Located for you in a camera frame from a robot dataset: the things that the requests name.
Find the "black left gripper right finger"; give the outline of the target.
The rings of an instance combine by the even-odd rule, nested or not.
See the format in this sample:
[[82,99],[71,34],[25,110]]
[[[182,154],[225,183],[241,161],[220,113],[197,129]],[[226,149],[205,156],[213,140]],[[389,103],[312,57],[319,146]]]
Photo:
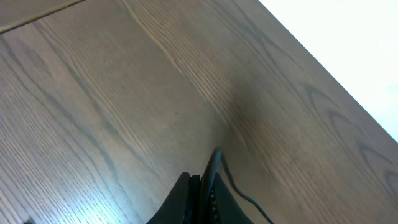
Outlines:
[[244,214],[223,179],[216,173],[205,212],[208,224],[253,224]]

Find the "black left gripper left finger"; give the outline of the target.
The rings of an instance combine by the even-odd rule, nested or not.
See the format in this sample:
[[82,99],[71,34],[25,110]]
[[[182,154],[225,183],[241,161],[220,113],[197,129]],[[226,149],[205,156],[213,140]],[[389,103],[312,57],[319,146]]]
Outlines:
[[201,178],[182,172],[147,224],[197,224]]

